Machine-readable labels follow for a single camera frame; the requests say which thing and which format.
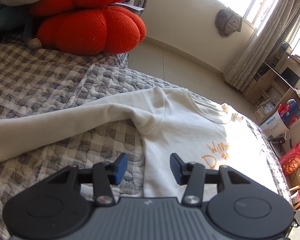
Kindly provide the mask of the wooden desk with shelves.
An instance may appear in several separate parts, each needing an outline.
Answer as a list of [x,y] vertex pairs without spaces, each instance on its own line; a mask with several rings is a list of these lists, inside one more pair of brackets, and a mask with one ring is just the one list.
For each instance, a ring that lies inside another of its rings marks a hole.
[[284,80],[281,73],[287,67],[300,77],[300,58],[293,55],[290,45],[284,42],[262,63],[243,91],[244,98],[255,106],[254,116],[260,125],[277,111],[280,104],[290,99],[300,106],[300,79],[294,87]]

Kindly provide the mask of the red plastic basket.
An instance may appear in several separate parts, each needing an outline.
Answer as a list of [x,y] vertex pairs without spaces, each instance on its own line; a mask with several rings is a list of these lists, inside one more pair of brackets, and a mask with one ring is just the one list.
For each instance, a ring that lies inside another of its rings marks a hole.
[[300,142],[279,159],[283,174],[288,176],[300,167]]

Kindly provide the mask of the beige curtain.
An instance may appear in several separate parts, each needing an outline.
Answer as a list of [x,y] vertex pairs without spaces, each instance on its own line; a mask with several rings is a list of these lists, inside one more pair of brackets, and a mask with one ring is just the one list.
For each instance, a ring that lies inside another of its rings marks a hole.
[[224,73],[225,81],[243,91],[262,63],[280,48],[300,17],[300,0],[275,0],[243,53]]

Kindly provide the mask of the white paper shopping bag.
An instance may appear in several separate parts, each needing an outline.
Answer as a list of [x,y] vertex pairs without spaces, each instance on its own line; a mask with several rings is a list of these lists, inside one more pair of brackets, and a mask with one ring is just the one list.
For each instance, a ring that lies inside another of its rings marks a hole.
[[274,140],[284,136],[299,119],[300,108],[294,99],[290,99],[279,105],[277,111],[261,125],[261,129],[268,140]]

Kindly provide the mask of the cream Winnie the Pooh sweatshirt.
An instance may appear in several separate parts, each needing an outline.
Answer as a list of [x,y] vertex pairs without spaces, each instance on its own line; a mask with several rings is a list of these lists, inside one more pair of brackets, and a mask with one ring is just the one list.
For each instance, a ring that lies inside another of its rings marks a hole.
[[247,118],[227,104],[197,99],[184,88],[143,89],[82,106],[0,120],[0,162],[112,121],[131,119],[145,150],[143,194],[181,198],[170,155],[209,169],[228,165],[276,191]]

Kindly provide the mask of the teal plush toy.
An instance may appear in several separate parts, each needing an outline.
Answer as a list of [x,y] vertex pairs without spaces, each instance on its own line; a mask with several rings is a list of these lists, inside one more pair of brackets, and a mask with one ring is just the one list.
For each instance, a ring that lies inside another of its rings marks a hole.
[[29,13],[27,5],[10,7],[0,4],[0,43],[13,35],[22,35],[22,40],[30,49],[42,46],[37,31],[43,19]]

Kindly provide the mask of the red flower-shaped cushion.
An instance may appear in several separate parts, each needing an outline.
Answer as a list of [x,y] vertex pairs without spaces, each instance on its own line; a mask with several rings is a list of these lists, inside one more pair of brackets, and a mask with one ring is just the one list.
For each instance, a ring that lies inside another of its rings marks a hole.
[[76,55],[121,54],[146,36],[143,20],[117,6],[124,0],[39,0],[30,7],[43,17],[37,37],[44,48]]

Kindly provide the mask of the grey quilted bed cover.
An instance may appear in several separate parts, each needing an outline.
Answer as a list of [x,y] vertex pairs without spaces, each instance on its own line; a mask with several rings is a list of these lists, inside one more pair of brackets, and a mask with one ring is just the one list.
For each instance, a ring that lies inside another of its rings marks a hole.
[[[253,105],[227,86],[221,76],[146,42],[129,53],[97,56],[31,50],[18,41],[0,44],[0,118],[66,109],[107,95],[152,87],[184,87],[242,113],[253,145],[267,159],[275,191],[290,199],[281,166],[253,116]],[[0,239],[10,237],[2,220],[8,198],[65,166],[89,168],[122,152],[128,155],[128,169],[121,184],[114,187],[114,196],[141,197],[145,158],[141,137],[130,120],[105,124],[0,163]]]

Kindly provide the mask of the black laptop on desk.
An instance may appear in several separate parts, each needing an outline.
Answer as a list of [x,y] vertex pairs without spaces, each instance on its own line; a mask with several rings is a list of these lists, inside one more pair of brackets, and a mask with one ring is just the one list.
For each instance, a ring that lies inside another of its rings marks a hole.
[[282,73],[281,76],[286,80],[292,87],[294,87],[299,81],[300,77],[293,72],[289,67],[287,67]]

